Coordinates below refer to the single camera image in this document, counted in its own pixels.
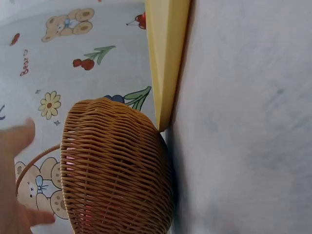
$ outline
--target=woven basket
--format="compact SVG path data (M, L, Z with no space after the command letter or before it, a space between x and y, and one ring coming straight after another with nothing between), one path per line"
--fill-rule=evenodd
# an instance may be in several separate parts
M60 146L61 183L75 234L166 234L172 171L162 138L141 112L106 98L76 103Z

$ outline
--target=basket handle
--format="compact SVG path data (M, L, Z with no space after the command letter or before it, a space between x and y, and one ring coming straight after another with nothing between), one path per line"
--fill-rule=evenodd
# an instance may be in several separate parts
M21 180L24 178L25 174L28 172L29 168L35 164L39 159L46 156L47 154L51 153L54 150L57 150L60 148L60 144L53 146L52 148L43 151L41 154L39 154L37 157L35 157L33 160L30 161L30 163L27 164L27 166L24 168L24 170L21 172L20 176L18 177L16 181L16 187L15 187L15 196L19 194L19 186L21 183Z

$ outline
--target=patterned fabric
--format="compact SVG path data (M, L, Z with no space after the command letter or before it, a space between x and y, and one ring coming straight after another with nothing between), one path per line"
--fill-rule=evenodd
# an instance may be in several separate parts
M67 112L80 100L106 97L155 121L146 31L138 22L127 25L143 15L144 4L86 3L55 12L42 4L49 13L0 27L0 127L27 117L36 123L34 143L16 158L17 177L36 155L60 143ZM59 152L53 152L30 168L19 188L20 202L57 217L34 234L72 233L59 171Z

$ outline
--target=gray wall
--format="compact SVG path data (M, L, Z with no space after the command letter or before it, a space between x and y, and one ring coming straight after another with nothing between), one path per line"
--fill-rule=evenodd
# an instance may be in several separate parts
M194 0L178 234L312 233L312 1Z

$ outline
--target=yellow shelf edge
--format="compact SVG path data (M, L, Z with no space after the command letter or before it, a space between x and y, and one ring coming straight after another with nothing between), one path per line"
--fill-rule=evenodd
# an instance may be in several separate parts
M160 131L168 128L171 118L189 7L190 0L145 1L156 124ZM157 33L154 25L163 21L165 32Z

